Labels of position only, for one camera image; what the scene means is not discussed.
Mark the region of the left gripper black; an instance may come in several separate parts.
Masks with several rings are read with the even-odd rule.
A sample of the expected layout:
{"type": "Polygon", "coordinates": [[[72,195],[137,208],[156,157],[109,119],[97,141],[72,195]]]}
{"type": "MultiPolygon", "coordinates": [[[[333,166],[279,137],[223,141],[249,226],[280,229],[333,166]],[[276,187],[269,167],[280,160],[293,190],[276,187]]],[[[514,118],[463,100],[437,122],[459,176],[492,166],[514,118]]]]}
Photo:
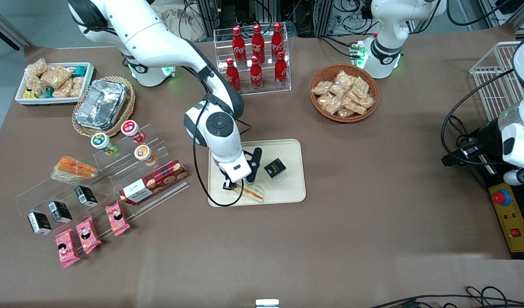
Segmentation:
{"type": "Polygon", "coordinates": [[[503,165],[502,133],[498,120],[489,121],[470,134],[462,134],[456,139],[459,150],[441,158],[444,166],[464,165],[468,160],[472,165],[503,165]]]}

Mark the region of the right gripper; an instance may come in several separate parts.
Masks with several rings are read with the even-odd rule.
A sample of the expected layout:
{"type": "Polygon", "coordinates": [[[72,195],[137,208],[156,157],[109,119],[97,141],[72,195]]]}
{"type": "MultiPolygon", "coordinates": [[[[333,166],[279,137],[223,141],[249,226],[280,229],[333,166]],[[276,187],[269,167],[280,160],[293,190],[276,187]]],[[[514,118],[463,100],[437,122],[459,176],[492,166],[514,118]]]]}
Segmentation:
{"type": "Polygon", "coordinates": [[[252,186],[260,167],[262,152],[262,148],[254,148],[252,153],[244,150],[244,154],[250,159],[246,160],[245,156],[240,156],[229,163],[220,162],[218,167],[232,183],[237,183],[246,178],[247,185],[252,186]]]}

